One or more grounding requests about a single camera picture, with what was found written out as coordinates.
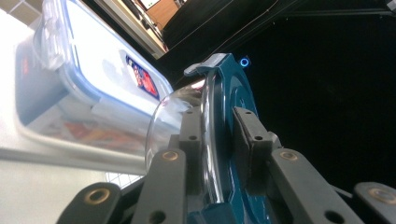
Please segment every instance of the container lid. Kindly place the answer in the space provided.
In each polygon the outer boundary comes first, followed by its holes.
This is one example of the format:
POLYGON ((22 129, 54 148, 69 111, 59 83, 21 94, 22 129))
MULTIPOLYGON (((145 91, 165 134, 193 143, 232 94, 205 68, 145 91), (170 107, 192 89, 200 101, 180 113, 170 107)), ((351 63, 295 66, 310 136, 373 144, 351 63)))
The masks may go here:
POLYGON ((58 69, 66 88, 89 104, 106 97, 151 116, 172 91, 151 64, 78 1, 45 0, 36 32, 43 64, 58 69))

